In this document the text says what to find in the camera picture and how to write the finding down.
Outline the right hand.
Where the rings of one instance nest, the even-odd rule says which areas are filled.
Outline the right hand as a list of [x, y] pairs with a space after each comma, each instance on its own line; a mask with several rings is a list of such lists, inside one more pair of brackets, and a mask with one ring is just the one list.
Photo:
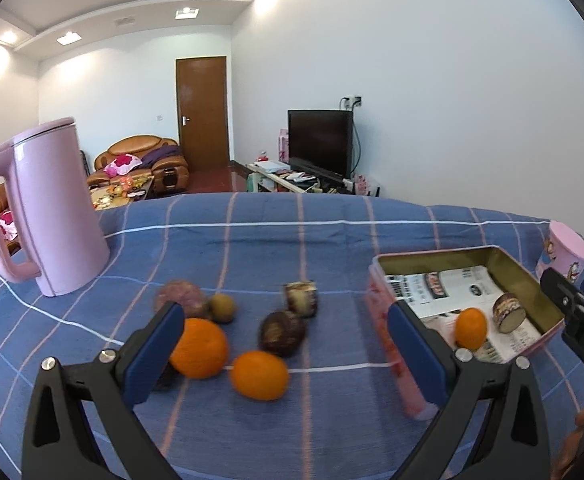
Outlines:
[[566, 473], [572, 468], [575, 460], [580, 440], [584, 437], [584, 410], [581, 410], [575, 416], [575, 429], [566, 437], [561, 452], [554, 463], [550, 479], [561, 480]]

